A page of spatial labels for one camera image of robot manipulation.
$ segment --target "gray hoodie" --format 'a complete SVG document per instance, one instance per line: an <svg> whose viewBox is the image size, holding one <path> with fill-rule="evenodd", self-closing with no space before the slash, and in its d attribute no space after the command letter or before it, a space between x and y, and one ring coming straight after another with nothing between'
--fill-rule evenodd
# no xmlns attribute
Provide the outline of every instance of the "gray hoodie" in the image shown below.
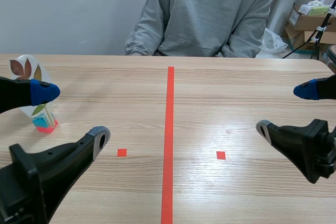
<svg viewBox="0 0 336 224"><path fill-rule="evenodd" d="M255 57L272 0L147 0L126 55Z"/></svg>

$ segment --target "cup with leaf print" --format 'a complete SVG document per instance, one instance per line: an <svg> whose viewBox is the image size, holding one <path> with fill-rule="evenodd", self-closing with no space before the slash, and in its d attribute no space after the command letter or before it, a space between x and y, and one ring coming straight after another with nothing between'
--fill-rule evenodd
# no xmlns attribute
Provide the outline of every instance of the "cup with leaf print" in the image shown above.
<svg viewBox="0 0 336 224"><path fill-rule="evenodd" d="M31 55L22 55L17 59L10 60L9 69L13 80L35 79L52 83L46 69ZM50 106L51 102L38 106L21 107L20 109L32 120L38 131L51 133L58 122L51 112Z"/></svg>

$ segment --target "person's arm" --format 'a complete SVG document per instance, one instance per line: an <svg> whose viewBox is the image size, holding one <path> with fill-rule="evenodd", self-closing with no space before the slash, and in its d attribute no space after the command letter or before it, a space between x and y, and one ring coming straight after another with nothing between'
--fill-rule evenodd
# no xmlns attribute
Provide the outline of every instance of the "person's arm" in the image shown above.
<svg viewBox="0 0 336 224"><path fill-rule="evenodd" d="M255 58L261 50L261 37L273 0L256 0L222 48L224 57Z"/></svg>
<svg viewBox="0 0 336 224"><path fill-rule="evenodd" d="M147 0L125 45L126 55L154 55L169 20L170 0Z"/></svg>

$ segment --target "wood grain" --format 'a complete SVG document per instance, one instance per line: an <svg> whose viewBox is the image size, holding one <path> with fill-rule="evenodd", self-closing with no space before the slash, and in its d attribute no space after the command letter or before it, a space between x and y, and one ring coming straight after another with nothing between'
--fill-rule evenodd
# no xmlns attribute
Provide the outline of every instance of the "wood grain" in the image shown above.
<svg viewBox="0 0 336 224"><path fill-rule="evenodd" d="M8 60L0 55L2 76ZM332 72L314 60L36 55L61 96L60 126L38 133L20 110L0 116L0 166L8 147L28 152L80 139L105 125L111 142L51 223L157 224L161 218L167 67L175 67L174 223L334 223L336 176L311 185L255 131L267 119L336 125L334 101L305 101L293 88ZM127 158L117 149L127 148ZM225 151L227 160L216 159Z"/></svg>

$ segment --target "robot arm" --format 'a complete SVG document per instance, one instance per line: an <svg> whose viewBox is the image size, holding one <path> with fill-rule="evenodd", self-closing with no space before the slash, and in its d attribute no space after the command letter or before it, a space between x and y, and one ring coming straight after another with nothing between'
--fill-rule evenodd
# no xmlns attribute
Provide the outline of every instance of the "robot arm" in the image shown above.
<svg viewBox="0 0 336 224"><path fill-rule="evenodd" d="M336 75L333 75L299 85L294 94L307 100L336 100L335 87ZM315 119L306 127L278 127L263 120L256 128L310 183L315 184L319 177L329 178L336 170L336 128L329 133L327 121Z"/></svg>
<svg viewBox="0 0 336 224"><path fill-rule="evenodd" d="M0 90L0 113L47 103L60 94L57 86L36 80L0 78ZM67 192L109 138L109 130L100 126L75 143L40 153L27 154L18 144L9 147L13 163L0 169L0 224L49 223Z"/></svg>

